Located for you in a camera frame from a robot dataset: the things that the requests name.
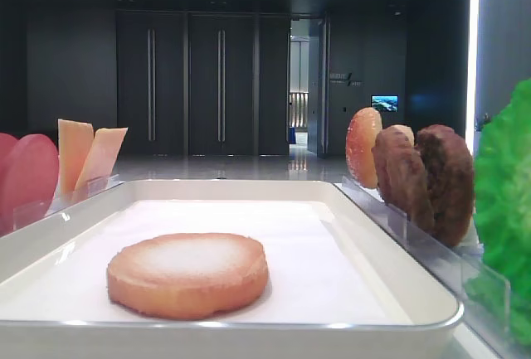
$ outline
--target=gray floor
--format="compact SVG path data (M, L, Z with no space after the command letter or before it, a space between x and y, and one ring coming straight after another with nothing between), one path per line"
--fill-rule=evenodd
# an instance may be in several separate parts
M136 179L269 179L341 182L348 173L344 158L321 159L306 150L297 133L289 156L120 158L114 172L123 181Z

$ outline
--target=burger bun model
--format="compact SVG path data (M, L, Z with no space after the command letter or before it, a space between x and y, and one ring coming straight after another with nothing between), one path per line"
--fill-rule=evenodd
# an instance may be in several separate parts
M268 283L260 242L227 233L161 235L109 263L109 298L143 315L199 320L243 308Z
M345 145L348 170L354 179L369 189L375 189L378 185L371 150L380 131L382 116L373 108L359 110L348 126Z

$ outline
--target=cheese slice model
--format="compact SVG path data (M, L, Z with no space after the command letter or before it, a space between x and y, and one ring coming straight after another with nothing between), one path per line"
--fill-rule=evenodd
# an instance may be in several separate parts
M59 125L59 186L61 195L71 193L94 141L92 124L61 120Z
M118 152L122 147L127 129L98 129L85 165L76 183L76 190L98 178L108 178L113 172Z

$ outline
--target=lettuce leaf model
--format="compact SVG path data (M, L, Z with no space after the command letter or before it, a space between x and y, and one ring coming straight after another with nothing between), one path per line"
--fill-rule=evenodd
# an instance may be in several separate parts
M485 245L484 263L511 283L509 324L517 342L531 347L531 80L481 134L475 160L475 224ZM503 294L481 278L468 294L504 316Z

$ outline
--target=clear acrylic stand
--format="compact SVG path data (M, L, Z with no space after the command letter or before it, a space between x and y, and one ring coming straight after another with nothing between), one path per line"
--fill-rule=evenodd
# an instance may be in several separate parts
M65 196L57 195L51 201L36 201L20 206L13 211L12 227L4 228L2 235L13 233L16 230L28 226L42 218L63 211L80 201L86 200L98 193L120 184L119 175L112 177L97 178L88 181L81 189Z
M510 282L481 262L483 245L444 246L407 220L405 213L343 177L342 191L406 252L465 303L465 323L503 358L531 357L531 330L516 333L515 322L531 303L511 292Z

